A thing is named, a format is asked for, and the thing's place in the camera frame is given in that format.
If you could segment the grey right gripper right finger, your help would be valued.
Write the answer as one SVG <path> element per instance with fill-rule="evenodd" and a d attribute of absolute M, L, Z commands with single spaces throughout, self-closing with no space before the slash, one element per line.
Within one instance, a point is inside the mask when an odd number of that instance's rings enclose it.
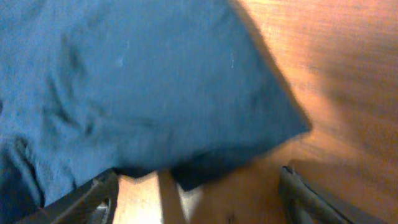
<path fill-rule="evenodd" d="M 293 167 L 280 170 L 279 195 L 288 224 L 372 224 L 385 223 L 319 185 L 309 183 Z"/>

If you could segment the navy blue shorts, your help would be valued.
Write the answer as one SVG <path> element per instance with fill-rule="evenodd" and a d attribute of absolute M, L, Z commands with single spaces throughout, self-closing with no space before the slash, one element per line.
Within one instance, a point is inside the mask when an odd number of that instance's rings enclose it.
<path fill-rule="evenodd" d="M 229 1 L 1 1 L 1 222 L 114 168 L 182 189 L 310 129 Z"/>

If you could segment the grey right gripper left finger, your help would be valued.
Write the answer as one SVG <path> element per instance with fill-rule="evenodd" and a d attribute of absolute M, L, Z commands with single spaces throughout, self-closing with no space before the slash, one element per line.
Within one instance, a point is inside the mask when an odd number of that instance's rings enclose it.
<path fill-rule="evenodd" d="M 118 175 L 108 169 L 17 224 L 112 224 L 118 193 Z"/>

